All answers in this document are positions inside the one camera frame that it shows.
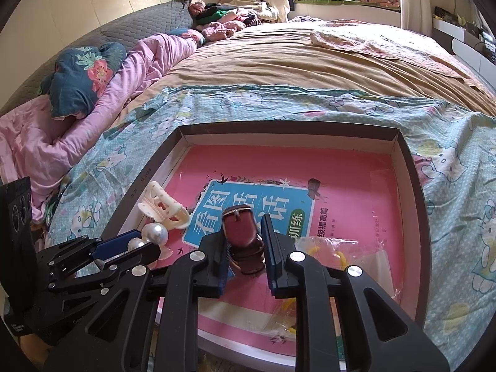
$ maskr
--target gray quilted headboard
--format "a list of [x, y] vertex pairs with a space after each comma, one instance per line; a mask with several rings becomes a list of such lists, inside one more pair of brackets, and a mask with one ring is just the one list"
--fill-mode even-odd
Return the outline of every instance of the gray quilted headboard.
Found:
[[[167, 33], [176, 28], [191, 28], [193, 18], [188, 11], [190, 2], [191, 0], [172, 0], [127, 14], [96, 28], [67, 47], [99, 47], [106, 42], [119, 42], [129, 51], [137, 41], [153, 34]], [[44, 76], [54, 70], [55, 60], [59, 53], [42, 64], [17, 88], [16, 92], [0, 109], [0, 116], [36, 97], [40, 82]]]

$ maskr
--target silver screw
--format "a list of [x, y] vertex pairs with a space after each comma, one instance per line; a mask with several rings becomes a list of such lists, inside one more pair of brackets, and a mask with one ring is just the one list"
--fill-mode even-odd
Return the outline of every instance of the silver screw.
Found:
[[363, 271], [358, 266], [350, 266], [348, 267], [348, 274], [352, 277], [360, 277]]
[[143, 274], [145, 274], [145, 273], [146, 273], [146, 267], [145, 267], [145, 266], [142, 266], [142, 265], [135, 266], [135, 267], [133, 267], [133, 268], [132, 268], [131, 273], [132, 273], [135, 277], [142, 276]]
[[301, 252], [292, 252], [292, 253], [289, 254], [289, 258], [292, 261], [300, 262], [300, 261], [304, 261], [305, 260], [305, 254], [304, 253], [301, 253]]
[[205, 258], [205, 253], [200, 250], [195, 250], [189, 254], [189, 258], [192, 261], [202, 261]]

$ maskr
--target bed sheet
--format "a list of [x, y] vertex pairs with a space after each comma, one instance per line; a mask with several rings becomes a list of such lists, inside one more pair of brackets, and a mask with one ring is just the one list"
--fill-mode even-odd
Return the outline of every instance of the bed sheet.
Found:
[[163, 88], [184, 85], [290, 85], [358, 89], [372, 95], [444, 99], [496, 115], [496, 104], [461, 79], [437, 74], [402, 60], [314, 46], [319, 23], [263, 24], [204, 46], [125, 108], [114, 124]]
[[104, 133], [64, 178], [48, 244], [100, 236], [138, 173], [178, 125], [272, 119], [401, 129], [430, 217], [425, 331], [455, 369], [496, 309], [496, 122], [445, 100], [290, 86], [165, 88]]

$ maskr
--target pearl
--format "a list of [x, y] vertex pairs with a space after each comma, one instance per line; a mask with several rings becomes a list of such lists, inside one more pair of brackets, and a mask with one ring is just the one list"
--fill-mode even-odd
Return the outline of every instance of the pearl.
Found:
[[158, 246], [164, 246], [169, 240], [169, 233], [162, 224], [152, 222], [143, 227], [141, 230], [141, 238], [144, 241], [153, 242]]
[[128, 244], [127, 244], [127, 250], [128, 251], [131, 251], [131, 250], [135, 250], [139, 247], [142, 247], [146, 242], [143, 240], [143, 239], [140, 239], [138, 237], [134, 237], [133, 239], [131, 239]]

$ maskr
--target pink flower print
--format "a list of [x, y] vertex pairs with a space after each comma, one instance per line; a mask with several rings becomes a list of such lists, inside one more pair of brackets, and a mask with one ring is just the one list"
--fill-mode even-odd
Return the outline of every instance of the pink flower print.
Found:
[[93, 81], [93, 92], [100, 98], [110, 79], [112, 78], [112, 70], [107, 67], [105, 60], [95, 60], [92, 67], [88, 68], [88, 77]]

